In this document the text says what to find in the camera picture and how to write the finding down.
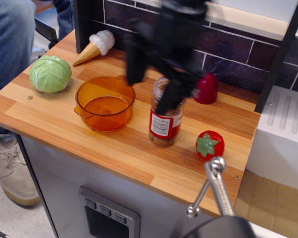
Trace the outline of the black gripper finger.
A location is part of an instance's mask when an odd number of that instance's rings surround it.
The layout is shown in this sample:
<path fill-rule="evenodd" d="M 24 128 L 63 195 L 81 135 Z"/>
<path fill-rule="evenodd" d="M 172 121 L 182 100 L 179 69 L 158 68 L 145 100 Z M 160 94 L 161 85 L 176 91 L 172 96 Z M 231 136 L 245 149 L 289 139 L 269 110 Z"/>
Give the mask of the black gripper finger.
<path fill-rule="evenodd" d="M 156 112 L 165 115 L 170 110 L 175 110 L 188 97 L 186 84 L 179 80 L 171 80 L 166 85 Z"/>
<path fill-rule="evenodd" d="M 127 48 L 126 79 L 129 86 L 141 83 L 149 65 L 148 50 L 138 45 L 130 44 Z"/>

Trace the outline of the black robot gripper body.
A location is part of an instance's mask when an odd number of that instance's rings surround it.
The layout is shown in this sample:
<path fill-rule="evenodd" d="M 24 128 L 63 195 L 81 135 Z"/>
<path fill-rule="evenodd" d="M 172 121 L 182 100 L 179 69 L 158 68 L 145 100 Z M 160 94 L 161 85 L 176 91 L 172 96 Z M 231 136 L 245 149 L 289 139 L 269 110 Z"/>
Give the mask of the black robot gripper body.
<path fill-rule="evenodd" d="M 147 49 L 148 66 L 170 81 L 185 83 L 188 96 L 204 75 L 194 58 L 194 49 L 204 31 L 207 9 L 204 0 L 163 0 L 153 25 L 139 19 L 130 21 L 132 33 L 127 38 L 127 48 L 135 44 Z"/>

